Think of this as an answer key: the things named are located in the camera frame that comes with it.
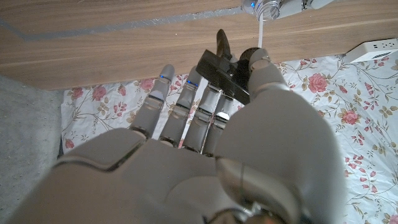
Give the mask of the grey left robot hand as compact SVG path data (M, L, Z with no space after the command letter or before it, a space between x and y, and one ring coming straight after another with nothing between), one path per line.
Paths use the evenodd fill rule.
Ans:
M278 19L301 13L307 9L320 9L334 0L281 0Z

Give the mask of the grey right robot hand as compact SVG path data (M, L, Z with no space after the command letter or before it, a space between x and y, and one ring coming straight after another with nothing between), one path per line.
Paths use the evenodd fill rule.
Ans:
M62 156L9 222L339 223L333 131L265 50L248 69L250 102L211 135L212 156L114 129Z

